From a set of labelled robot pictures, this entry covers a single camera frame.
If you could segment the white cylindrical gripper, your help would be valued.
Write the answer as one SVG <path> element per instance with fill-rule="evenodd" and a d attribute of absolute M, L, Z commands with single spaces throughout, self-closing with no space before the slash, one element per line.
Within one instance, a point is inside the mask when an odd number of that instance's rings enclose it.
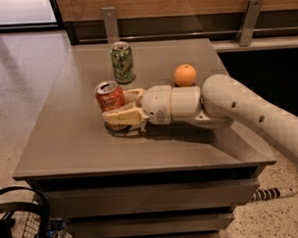
<path fill-rule="evenodd" d="M 107 111 L 102 117 L 107 126 L 114 131 L 122 131 L 130 126 L 142 127 L 147 120 L 154 124 L 170 124 L 171 94 L 169 85 L 156 85 L 146 92 L 142 88 L 124 91 L 125 105 Z"/>

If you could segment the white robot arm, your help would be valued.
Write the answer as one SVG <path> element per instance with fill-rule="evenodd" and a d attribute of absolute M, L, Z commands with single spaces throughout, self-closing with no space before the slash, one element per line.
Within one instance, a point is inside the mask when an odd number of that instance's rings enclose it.
<path fill-rule="evenodd" d="M 125 105 L 105 111 L 105 122 L 142 128 L 150 122 L 183 121 L 202 128 L 223 128 L 236 120 L 298 166 L 298 117 L 228 75 L 211 75 L 201 87 L 155 85 L 123 94 Z"/>

